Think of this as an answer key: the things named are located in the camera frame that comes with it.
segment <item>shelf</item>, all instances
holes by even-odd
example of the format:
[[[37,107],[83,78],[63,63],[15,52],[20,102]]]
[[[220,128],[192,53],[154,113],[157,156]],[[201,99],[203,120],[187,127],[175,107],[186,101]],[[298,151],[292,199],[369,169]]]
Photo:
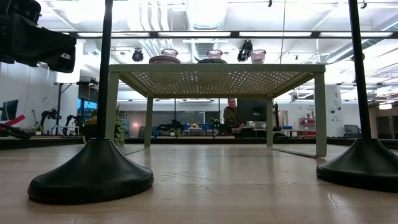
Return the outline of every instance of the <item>shelf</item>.
[[[110,65],[112,75],[153,98],[275,98],[324,73],[324,65]]]

